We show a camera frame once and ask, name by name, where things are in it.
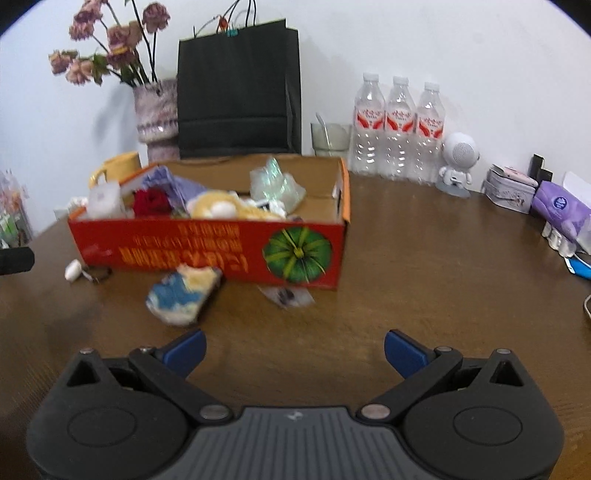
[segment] yellow stuffed toy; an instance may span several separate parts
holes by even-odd
[[[235,192],[209,190],[187,203],[191,218],[283,220],[276,213],[246,204]]]

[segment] plastic bag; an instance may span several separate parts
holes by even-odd
[[[307,288],[259,287],[262,294],[281,308],[306,307],[314,303]]]
[[[298,185],[289,173],[281,172],[277,160],[270,158],[267,165],[251,171],[251,198],[283,202],[286,213],[293,212],[306,196],[306,189]]]

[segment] bottle cap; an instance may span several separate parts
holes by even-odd
[[[379,75],[377,73],[363,73],[364,82],[379,82]]]
[[[439,93],[439,85],[437,83],[425,82],[425,90]]]
[[[396,77],[393,78],[394,85],[405,85],[408,86],[408,77]]]

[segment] glass cup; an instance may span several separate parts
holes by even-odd
[[[347,160],[351,141],[351,124],[310,124],[312,148],[318,157],[342,157]]]

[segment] purple tissue pack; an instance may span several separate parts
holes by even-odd
[[[560,185],[543,181],[531,207],[566,238],[591,248],[591,209]]]

